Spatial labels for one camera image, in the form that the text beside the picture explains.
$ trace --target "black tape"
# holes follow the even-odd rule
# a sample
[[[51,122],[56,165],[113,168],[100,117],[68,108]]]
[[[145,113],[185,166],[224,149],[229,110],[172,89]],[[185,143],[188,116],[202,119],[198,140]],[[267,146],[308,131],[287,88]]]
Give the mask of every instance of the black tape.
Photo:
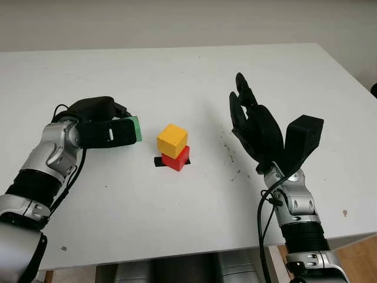
[[[185,165],[188,165],[188,164],[191,164],[190,159],[187,159],[187,161],[185,163]],[[164,167],[164,166],[166,166],[163,163],[163,158],[161,156],[158,156],[158,157],[154,158],[154,165],[155,165],[155,167]]]

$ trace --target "black fingertip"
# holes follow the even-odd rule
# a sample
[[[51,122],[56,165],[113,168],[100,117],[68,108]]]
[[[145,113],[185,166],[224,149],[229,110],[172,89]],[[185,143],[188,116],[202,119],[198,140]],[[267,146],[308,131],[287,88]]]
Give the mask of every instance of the black fingertip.
[[[236,85],[239,93],[249,88],[249,85],[247,84],[245,77],[241,73],[238,73],[236,75]]]

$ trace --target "white table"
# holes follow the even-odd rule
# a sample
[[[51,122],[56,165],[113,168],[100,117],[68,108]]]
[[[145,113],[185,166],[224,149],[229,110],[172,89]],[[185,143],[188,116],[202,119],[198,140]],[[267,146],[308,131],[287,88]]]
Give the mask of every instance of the white table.
[[[301,114],[325,119],[303,165],[325,236],[377,230],[377,100],[316,44],[1,53],[2,192],[59,103],[112,96],[143,134],[133,146],[88,151],[44,229],[41,269],[257,246],[265,186],[230,133],[238,71],[282,132]],[[169,123],[188,131],[192,164],[180,173],[153,163]],[[275,217],[266,243],[283,243]]]

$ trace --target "wooden block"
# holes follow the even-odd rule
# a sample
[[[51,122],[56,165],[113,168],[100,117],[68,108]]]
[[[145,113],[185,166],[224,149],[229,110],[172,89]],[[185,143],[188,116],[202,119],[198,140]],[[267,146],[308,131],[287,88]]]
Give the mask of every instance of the wooden block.
[[[164,155],[176,159],[187,145],[187,132],[169,124],[158,136],[157,147]]]
[[[189,159],[190,147],[185,146],[182,152],[178,155],[176,159],[168,157],[165,154],[162,154],[163,163],[170,168],[173,168],[176,171],[180,171],[183,166],[186,164],[186,161]]]

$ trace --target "black cable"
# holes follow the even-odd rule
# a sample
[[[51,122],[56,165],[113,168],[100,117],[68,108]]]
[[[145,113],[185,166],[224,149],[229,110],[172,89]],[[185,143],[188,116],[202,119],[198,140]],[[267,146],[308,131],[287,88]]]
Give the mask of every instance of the black cable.
[[[65,187],[65,189],[63,190],[63,192],[59,195],[59,197],[56,199],[56,201],[51,205],[50,207],[50,215],[49,217],[51,217],[51,215],[55,212],[55,210],[58,208],[58,206],[61,204],[61,202],[65,199],[65,197],[67,196],[67,194],[70,192],[70,188],[73,186],[73,184],[76,182],[77,178],[79,177],[81,171],[82,171],[82,168],[84,167],[84,163],[85,163],[85,158],[87,156],[87,149],[83,149],[82,150],[82,155],[81,155],[81,161],[80,161],[80,164],[77,168],[77,170],[74,171],[74,175],[72,174],[70,176],[70,178],[68,179],[68,182],[67,182],[67,185]]]
[[[67,105],[65,105],[65,104],[59,104],[58,106],[55,107],[54,115],[52,116],[52,119],[55,118],[55,116],[57,115],[57,111],[58,111],[59,107],[61,107],[61,106],[64,106],[65,108],[69,109],[69,107]]]
[[[262,239],[264,240],[264,237],[266,236],[266,232],[267,232],[267,229],[270,225],[270,222],[271,222],[271,218],[273,216],[273,212],[275,211],[275,205],[272,205],[272,210],[271,210],[271,213],[270,213],[270,217],[269,217],[269,220],[267,221],[267,224],[266,224],[266,227],[264,228],[264,232],[263,232],[263,236],[262,236]]]
[[[300,169],[301,163],[295,166],[295,169],[292,170],[289,174],[287,174],[284,178],[277,181],[275,184],[273,184],[263,195],[260,199],[260,202],[258,204],[258,210],[257,210],[257,225],[258,225],[258,239],[259,239],[259,254],[260,254],[260,261],[262,263],[262,270],[263,275],[266,283],[271,283],[271,277],[269,274],[269,270],[267,267],[267,261],[266,261],[266,254],[264,252],[264,237],[262,233],[262,207],[264,202],[267,199],[267,196],[272,194],[273,190],[275,190],[278,186],[280,186],[282,183],[288,180],[288,178],[291,177],[297,170]]]

